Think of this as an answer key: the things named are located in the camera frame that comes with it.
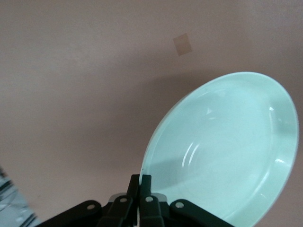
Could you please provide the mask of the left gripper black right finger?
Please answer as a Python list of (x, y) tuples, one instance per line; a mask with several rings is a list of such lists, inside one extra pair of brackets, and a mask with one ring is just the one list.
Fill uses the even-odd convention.
[(223, 219), (192, 202), (179, 199), (168, 204), (163, 194), (151, 192), (152, 176), (142, 175), (139, 192), (141, 227), (231, 227)]

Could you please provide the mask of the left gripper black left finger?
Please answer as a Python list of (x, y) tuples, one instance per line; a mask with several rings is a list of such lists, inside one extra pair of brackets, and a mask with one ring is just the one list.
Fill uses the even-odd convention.
[(116, 194), (105, 206), (84, 201), (40, 224), (41, 227), (133, 227), (135, 202), (139, 193), (139, 175), (132, 175), (126, 193)]

